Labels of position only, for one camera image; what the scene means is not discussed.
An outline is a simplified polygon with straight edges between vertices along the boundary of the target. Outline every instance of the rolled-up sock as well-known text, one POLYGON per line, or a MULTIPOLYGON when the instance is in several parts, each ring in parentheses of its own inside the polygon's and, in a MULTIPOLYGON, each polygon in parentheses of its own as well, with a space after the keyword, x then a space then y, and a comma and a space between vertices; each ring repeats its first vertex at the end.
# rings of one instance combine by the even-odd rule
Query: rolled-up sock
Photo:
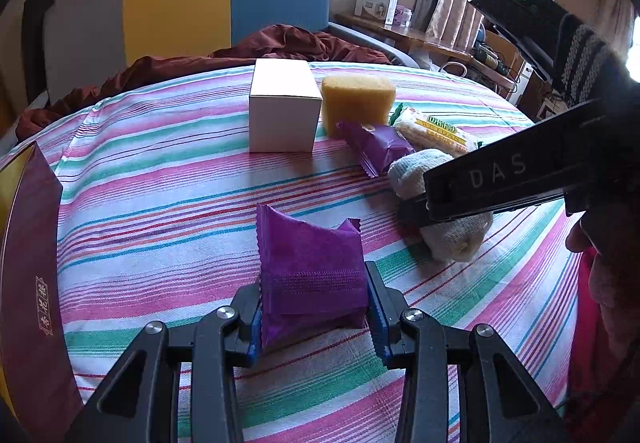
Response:
MULTIPOLYGON (((440 150, 420 150, 400 158, 389 167, 389 182, 401 199, 411 199, 424 192, 423 175, 428 170, 453 159, 440 150)), ((455 219, 420 229, 420 235, 438 261, 470 261, 494 222, 494 214, 455 219)))

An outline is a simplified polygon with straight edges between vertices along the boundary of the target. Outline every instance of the purple wrapper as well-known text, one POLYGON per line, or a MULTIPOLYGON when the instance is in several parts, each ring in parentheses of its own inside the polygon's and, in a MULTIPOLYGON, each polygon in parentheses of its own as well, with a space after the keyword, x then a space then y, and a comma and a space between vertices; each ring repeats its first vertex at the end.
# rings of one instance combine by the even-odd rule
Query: purple wrapper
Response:
POLYGON ((369 296, 360 222, 335 230, 257 207, 262 347, 301 332, 361 328, 369 296))
POLYGON ((386 173, 391 163, 415 152, 411 144, 390 125, 341 121, 337 127, 370 178, 386 173))

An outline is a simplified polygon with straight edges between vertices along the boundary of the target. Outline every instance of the silver screw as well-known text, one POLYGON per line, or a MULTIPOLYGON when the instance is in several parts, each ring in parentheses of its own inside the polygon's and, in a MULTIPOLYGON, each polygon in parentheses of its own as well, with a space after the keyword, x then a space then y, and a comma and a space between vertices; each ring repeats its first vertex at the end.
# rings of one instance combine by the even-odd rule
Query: silver screw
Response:
POLYGON ((404 312, 404 318, 409 320, 409 322, 417 322, 424 318, 424 313, 419 309, 407 309, 407 311, 404 312))
POLYGON ((218 318, 222 318, 223 320, 229 319, 236 314, 236 310, 231 306, 222 306, 222 308, 218 308, 216 311, 216 315, 218 318))
POLYGON ((160 331, 162 331, 162 322, 158 320, 149 322, 149 324, 145 326, 145 331, 150 335, 158 334, 160 331))
POLYGON ((492 328, 489 324, 478 324, 476 326, 476 333, 478 333, 481 337, 492 337, 494 336, 494 332, 494 328, 492 328))

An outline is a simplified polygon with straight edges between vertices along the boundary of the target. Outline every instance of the striped bedsheet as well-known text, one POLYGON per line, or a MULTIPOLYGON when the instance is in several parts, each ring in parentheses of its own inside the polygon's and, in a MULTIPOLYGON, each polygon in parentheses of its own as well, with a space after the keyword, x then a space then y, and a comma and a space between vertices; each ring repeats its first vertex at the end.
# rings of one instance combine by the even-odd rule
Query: striped bedsheet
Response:
MULTIPOLYGON (((471 81, 391 66, 312 64, 385 74, 398 100, 489 142, 530 125, 471 81)), ((89 398, 148 321, 195 322, 253 282, 255 205, 326 227, 362 220, 368 259, 387 285, 441 323, 497 328, 551 402, 566 390, 577 257, 561 201, 499 214, 471 263, 430 259, 396 221, 386 178, 368 179, 345 144, 318 127, 313 155, 248 153, 252 67, 196 74, 84 109, 37 135, 63 184, 60 305, 78 387, 89 398)), ((363 330, 336 330, 236 370, 244 437, 264 442, 391 442, 402 371, 387 371, 363 330)), ((178 436, 190 437, 190 368, 180 381, 178 436)), ((450 369, 450 441, 459 437, 450 369)))

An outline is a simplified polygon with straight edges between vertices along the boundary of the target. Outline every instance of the white box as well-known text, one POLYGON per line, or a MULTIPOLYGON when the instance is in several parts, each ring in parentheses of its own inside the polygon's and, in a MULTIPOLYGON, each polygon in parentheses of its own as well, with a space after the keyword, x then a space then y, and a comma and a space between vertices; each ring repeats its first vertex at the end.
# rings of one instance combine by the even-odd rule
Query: white box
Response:
POLYGON ((249 152, 311 152, 321 105, 306 61, 258 58, 249 92, 249 152))
POLYGON ((398 0, 364 0, 362 15, 373 20, 384 21, 385 24, 392 24, 397 5, 398 0))

